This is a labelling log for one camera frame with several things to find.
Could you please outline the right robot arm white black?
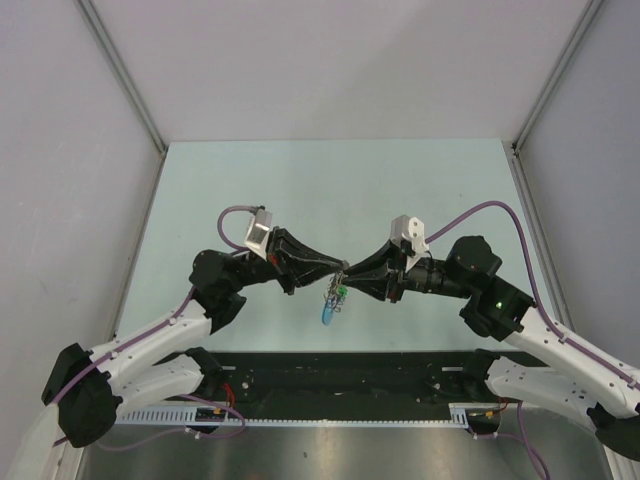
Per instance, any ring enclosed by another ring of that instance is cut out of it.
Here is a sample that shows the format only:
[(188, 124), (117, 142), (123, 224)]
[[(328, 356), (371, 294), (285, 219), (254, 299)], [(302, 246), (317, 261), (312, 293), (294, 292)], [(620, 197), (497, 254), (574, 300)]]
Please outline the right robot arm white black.
[(387, 243), (348, 268), (347, 286), (375, 299), (407, 291), (462, 298), (460, 315), (478, 336), (491, 337), (542, 361), (534, 371), (498, 354), (477, 351), (461, 376), (473, 401), (518, 399), (562, 415), (610, 450), (639, 458), (639, 370), (551, 319), (541, 302), (497, 274), (501, 259), (481, 236), (458, 239), (444, 260), (415, 260)]

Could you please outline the large metal keyring blue handle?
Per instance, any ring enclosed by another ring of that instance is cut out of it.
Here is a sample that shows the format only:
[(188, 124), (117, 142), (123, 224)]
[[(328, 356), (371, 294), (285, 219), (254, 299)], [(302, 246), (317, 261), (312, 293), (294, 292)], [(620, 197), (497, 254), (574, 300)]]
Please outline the large metal keyring blue handle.
[(338, 295), (338, 288), (340, 286), (346, 287), (342, 280), (335, 276), (329, 283), (329, 286), (324, 295), (324, 305), (321, 313), (321, 322), (324, 326), (329, 326), (333, 321), (334, 316), (339, 313), (342, 306), (345, 303), (346, 297), (340, 297)]

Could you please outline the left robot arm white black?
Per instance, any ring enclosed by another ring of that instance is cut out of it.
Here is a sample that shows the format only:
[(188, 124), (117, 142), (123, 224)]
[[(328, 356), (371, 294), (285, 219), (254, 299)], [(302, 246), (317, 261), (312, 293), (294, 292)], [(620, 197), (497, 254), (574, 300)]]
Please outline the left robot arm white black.
[(193, 260), (191, 288), (176, 309), (124, 338), (89, 349), (77, 343), (64, 348), (42, 401), (55, 407), (63, 440), (80, 448), (101, 439), (133, 410), (175, 396), (210, 399), (220, 390), (221, 368), (195, 343), (236, 318), (246, 303), (244, 288), (275, 281), (292, 295), (347, 267), (284, 228), (234, 253), (203, 250)]

